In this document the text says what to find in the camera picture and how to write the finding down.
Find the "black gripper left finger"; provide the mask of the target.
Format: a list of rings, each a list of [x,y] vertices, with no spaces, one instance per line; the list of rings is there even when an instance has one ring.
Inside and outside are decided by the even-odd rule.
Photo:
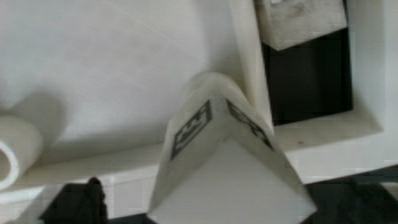
[[[104,192],[95,177],[85,184],[63,185],[38,220],[44,224],[106,224]]]

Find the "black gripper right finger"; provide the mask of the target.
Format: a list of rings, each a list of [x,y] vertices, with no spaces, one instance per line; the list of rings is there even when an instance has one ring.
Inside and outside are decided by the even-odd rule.
[[[376,182],[342,178],[305,188],[316,212],[300,224],[398,224],[398,199]]]

